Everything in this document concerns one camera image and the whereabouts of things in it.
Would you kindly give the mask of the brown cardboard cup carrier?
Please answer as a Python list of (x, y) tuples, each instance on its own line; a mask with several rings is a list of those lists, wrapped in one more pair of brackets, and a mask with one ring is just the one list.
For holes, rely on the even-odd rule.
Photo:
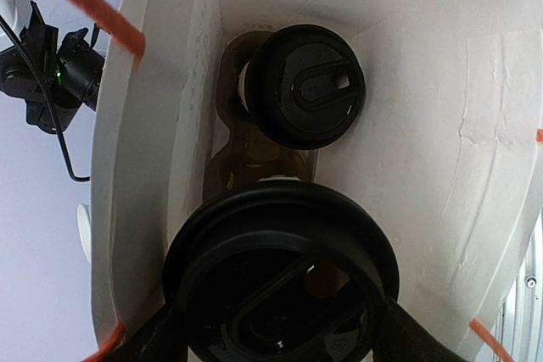
[(228, 129), (204, 168), (202, 200), (270, 177), (286, 176), (301, 181), (314, 178), (315, 153), (283, 147), (265, 136), (251, 120), (238, 95), (238, 78), (270, 31), (251, 31), (232, 40), (221, 57), (215, 101), (218, 119)]

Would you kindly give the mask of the white paper coffee cup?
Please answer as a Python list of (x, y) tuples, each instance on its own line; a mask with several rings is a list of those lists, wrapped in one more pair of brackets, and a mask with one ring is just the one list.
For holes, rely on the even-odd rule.
[(238, 97), (243, 108), (249, 113), (249, 100), (251, 99), (251, 80), (249, 75), (249, 61), (247, 61), (238, 75)]

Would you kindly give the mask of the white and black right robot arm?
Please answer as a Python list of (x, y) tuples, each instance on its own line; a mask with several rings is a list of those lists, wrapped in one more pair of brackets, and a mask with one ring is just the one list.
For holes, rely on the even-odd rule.
[[(88, 29), (81, 28), (67, 33), (58, 45), (59, 30), (44, 22), (35, 3), (31, 6), (30, 27), (22, 31), (21, 42), (43, 75), (60, 128), (66, 131), (83, 104), (91, 110), (97, 107), (104, 57), (92, 46), (99, 28), (93, 29), (91, 42), (85, 40)], [(25, 100), (29, 125), (47, 134), (55, 132), (42, 89), (14, 46), (1, 52), (1, 90), (10, 97)]]

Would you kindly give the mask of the black cup lid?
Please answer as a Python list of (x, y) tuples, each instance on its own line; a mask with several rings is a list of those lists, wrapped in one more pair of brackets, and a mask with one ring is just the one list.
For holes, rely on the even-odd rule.
[(249, 116), (274, 142), (292, 149), (326, 147), (353, 125), (366, 82), (350, 45), (319, 25), (276, 31), (249, 60)]
[(358, 361), (400, 273), (358, 203), (315, 183), (262, 181), (187, 219), (162, 282), (203, 361)]

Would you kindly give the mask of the white paper bag pink handles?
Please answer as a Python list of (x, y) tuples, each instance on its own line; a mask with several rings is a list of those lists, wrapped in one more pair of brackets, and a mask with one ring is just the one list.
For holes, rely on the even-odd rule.
[(214, 105), (230, 42), (313, 23), (361, 63), (353, 126), (308, 155), (360, 204), (400, 266), (400, 304), (474, 360), (542, 206), (542, 0), (122, 0), (143, 60), (109, 44), (92, 141), (91, 310), (100, 345), (160, 303), (166, 249), (202, 203), (227, 128)]

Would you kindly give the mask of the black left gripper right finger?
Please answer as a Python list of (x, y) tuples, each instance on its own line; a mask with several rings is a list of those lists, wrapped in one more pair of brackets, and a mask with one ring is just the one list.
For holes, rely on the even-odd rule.
[(465, 361), (434, 338), (391, 297), (379, 297), (376, 309), (374, 361)]

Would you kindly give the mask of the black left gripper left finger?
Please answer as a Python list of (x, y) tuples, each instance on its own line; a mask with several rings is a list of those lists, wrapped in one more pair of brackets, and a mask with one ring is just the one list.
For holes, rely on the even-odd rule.
[(165, 304), (106, 361), (188, 361), (188, 342), (182, 312), (172, 299)]

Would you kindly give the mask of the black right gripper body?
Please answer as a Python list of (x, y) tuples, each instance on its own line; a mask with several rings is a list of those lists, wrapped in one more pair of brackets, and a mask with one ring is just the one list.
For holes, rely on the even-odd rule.
[(82, 28), (69, 32), (64, 37), (57, 52), (59, 83), (78, 101), (91, 110), (95, 110), (103, 74), (104, 56), (94, 49), (100, 27), (92, 28), (90, 42), (85, 40), (88, 32), (87, 28)]

